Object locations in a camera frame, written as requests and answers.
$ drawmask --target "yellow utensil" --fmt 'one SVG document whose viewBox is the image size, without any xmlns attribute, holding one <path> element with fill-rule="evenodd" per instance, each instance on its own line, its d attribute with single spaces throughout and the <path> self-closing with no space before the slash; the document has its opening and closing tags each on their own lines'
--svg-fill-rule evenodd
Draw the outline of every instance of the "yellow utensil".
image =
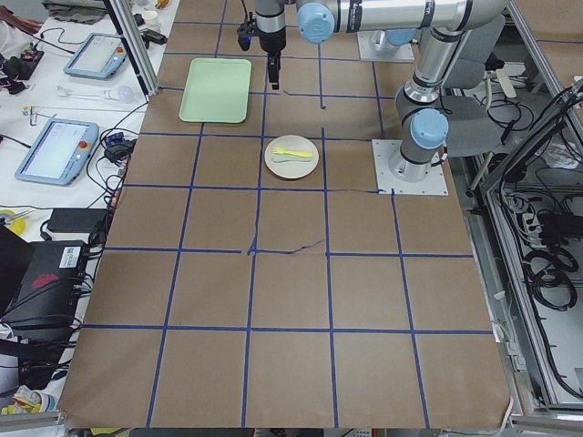
<svg viewBox="0 0 583 437">
<path fill-rule="evenodd" d="M 274 155 L 289 155 L 291 157 L 298 158 L 313 158 L 312 152 L 306 152 L 301 150 L 288 150 L 285 147 L 274 147 L 272 153 Z"/>
</svg>

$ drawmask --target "metal pole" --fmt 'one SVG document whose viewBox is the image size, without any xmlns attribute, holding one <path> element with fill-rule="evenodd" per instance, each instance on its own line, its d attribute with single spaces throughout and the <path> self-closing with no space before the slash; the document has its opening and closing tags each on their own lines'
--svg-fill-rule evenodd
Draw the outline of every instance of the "metal pole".
<svg viewBox="0 0 583 437">
<path fill-rule="evenodd" d="M 138 25 L 131 13 L 128 0 L 104 0 L 107 13 L 111 17 L 116 32 L 128 52 L 129 62 L 144 95 L 150 97 L 158 93 L 159 81 L 149 60 L 146 46 L 139 34 Z"/>
</svg>

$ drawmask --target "gray cloth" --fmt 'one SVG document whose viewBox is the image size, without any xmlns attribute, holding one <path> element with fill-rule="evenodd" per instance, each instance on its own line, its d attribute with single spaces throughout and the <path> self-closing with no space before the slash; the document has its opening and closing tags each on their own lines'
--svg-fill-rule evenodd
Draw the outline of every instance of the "gray cloth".
<svg viewBox="0 0 583 437">
<path fill-rule="evenodd" d="M 102 0 L 42 0 L 48 14 L 60 21 L 92 25 L 107 13 Z"/>
</svg>

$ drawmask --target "white cup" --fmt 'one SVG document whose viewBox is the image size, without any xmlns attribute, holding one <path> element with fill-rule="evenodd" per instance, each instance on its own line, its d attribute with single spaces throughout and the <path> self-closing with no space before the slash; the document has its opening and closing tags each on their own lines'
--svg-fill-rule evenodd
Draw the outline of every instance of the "white cup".
<svg viewBox="0 0 583 437">
<path fill-rule="evenodd" d="M 144 19 L 144 23 L 146 27 L 150 30 L 154 30 L 156 32 L 160 31 L 160 21 L 158 20 L 158 12 L 156 11 L 144 11 L 142 12 L 142 18 Z"/>
</svg>

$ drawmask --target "metal base plate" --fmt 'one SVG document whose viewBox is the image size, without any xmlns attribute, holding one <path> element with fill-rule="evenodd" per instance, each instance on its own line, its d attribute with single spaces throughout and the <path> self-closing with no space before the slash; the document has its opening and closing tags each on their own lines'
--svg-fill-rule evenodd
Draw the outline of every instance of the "metal base plate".
<svg viewBox="0 0 583 437">
<path fill-rule="evenodd" d="M 408 63 L 414 62 L 413 49 L 410 44 L 400 47 L 390 47 L 378 51 L 373 47 L 371 38 L 376 31 L 358 33 L 358 49 L 363 61 Z"/>
<path fill-rule="evenodd" d="M 447 196 L 447 184 L 441 166 L 431 167 L 429 174 L 421 182 L 406 182 L 393 174 L 389 168 L 389 157 L 399 149 L 400 140 L 373 140 L 374 169 L 376 184 L 382 194 L 409 194 L 416 196 Z M 439 156 L 435 153 L 433 162 Z"/>
</svg>

